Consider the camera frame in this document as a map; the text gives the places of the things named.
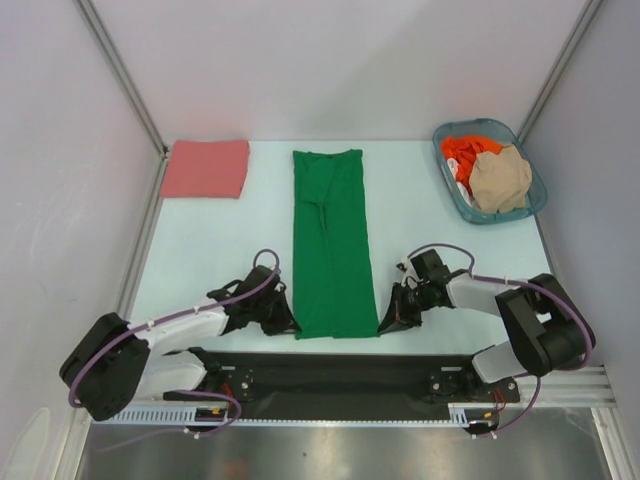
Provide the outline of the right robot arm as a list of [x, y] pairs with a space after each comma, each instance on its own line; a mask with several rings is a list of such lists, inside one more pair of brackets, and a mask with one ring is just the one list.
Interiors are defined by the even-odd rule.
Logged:
[[436, 249], [425, 245], [396, 265], [402, 280], [392, 285], [379, 334], [422, 325], [422, 315], [436, 308], [474, 310], [502, 321], [508, 340], [472, 356], [472, 369], [461, 376], [463, 393], [473, 401], [493, 394], [508, 377], [541, 378], [555, 370], [578, 370], [596, 346], [592, 328], [557, 278], [543, 273], [529, 280], [478, 275], [475, 258], [452, 271]]

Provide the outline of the green t shirt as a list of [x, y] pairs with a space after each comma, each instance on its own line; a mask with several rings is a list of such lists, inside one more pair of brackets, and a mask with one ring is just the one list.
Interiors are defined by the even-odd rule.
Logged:
[[363, 152], [295, 151], [293, 165], [297, 337], [376, 337]]

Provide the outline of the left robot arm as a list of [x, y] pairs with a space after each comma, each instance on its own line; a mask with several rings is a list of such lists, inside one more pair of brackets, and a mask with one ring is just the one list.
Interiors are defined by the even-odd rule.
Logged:
[[278, 270], [258, 265], [208, 292], [205, 302], [157, 320], [135, 325], [115, 312], [102, 315], [60, 367], [69, 404], [106, 421], [134, 400], [207, 400], [227, 392], [221, 363], [200, 341], [251, 323], [267, 336], [301, 332], [285, 292]]

